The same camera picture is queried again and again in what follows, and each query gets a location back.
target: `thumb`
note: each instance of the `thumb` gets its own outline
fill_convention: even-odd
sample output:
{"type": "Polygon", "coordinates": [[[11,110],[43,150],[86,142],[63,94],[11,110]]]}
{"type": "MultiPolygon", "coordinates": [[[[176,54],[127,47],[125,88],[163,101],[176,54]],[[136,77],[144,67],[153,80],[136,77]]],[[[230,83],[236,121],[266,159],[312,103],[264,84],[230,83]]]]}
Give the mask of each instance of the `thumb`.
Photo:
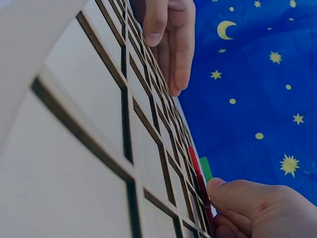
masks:
{"type": "Polygon", "coordinates": [[[274,203],[274,191],[274,186],[245,180],[225,182],[213,178],[207,184],[213,206],[218,210],[231,210],[251,221],[255,221],[262,211],[274,203]]]}
{"type": "Polygon", "coordinates": [[[167,24],[168,0],[146,0],[146,13],[143,22],[145,40],[150,47],[157,46],[167,24]]]}

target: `crescent moon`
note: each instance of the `crescent moon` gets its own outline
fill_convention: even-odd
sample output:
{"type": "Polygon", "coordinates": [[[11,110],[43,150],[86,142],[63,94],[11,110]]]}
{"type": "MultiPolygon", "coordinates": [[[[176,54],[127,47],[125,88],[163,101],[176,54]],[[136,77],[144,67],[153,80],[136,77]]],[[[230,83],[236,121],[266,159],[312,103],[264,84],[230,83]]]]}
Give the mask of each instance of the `crescent moon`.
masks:
{"type": "Polygon", "coordinates": [[[219,23],[217,27],[217,32],[220,38],[224,40],[233,40],[233,38],[230,38],[226,34],[226,30],[229,26],[236,26],[237,24],[234,23],[233,21],[222,21],[219,23]]]}

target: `green piece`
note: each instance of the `green piece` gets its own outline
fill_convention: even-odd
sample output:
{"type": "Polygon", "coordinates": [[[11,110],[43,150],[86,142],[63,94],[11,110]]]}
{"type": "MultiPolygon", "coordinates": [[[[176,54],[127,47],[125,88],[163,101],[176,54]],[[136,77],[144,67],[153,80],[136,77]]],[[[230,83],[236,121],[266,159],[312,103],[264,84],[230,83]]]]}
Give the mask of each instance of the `green piece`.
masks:
{"type": "Polygon", "coordinates": [[[212,179],[212,173],[210,170],[210,166],[209,166],[207,157],[202,157],[200,159],[200,164],[202,165],[202,169],[203,169],[203,172],[205,175],[206,182],[208,182],[210,179],[212,179]]]}

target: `red piece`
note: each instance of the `red piece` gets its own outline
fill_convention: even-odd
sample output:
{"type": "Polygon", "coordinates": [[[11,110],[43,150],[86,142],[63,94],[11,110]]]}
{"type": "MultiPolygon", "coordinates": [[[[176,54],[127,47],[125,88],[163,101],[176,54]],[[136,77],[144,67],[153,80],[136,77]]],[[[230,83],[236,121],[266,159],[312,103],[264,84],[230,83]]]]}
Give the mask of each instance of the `red piece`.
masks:
{"type": "Polygon", "coordinates": [[[209,197],[208,197],[208,194],[207,194],[207,191],[206,191],[204,178],[202,176],[202,173],[200,172],[200,168],[199,168],[199,165],[198,165],[198,161],[197,161],[194,149],[192,147],[189,147],[188,150],[189,150],[189,154],[190,154],[191,160],[193,162],[194,170],[195,170],[195,173],[196,173],[196,179],[197,179],[197,183],[198,183],[198,187],[199,187],[199,191],[200,191],[200,196],[201,196],[202,201],[204,203],[204,207],[205,207],[205,211],[206,211],[207,218],[208,218],[208,221],[209,221],[209,225],[210,225],[210,228],[211,228],[211,232],[212,232],[212,235],[215,236],[215,226],[214,226],[214,223],[213,223],[213,215],[212,215],[212,211],[211,211],[211,204],[210,204],[210,200],[209,200],[209,197]]]}

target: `blue fabric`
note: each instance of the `blue fabric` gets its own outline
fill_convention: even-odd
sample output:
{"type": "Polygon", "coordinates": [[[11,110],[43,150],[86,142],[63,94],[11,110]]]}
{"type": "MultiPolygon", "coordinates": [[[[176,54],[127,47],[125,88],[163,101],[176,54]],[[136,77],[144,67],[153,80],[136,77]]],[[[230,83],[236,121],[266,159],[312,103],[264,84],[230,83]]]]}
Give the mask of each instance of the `blue fabric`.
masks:
{"type": "Polygon", "coordinates": [[[195,1],[179,99],[215,177],[288,185],[317,205],[317,0],[260,3],[195,1]]]}

